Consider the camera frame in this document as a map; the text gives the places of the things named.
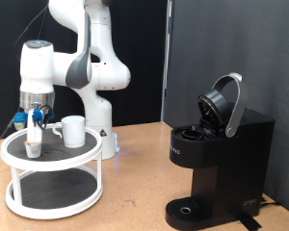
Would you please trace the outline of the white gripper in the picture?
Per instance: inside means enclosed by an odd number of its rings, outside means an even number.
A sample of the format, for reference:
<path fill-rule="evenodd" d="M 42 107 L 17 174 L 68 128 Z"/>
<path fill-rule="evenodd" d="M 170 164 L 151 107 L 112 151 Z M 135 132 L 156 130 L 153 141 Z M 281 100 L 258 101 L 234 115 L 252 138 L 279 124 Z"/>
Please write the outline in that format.
<path fill-rule="evenodd" d="M 42 141 L 42 112 L 30 110 L 27 120 L 27 142 L 31 143 L 32 153 L 39 153 L 39 144 Z"/>

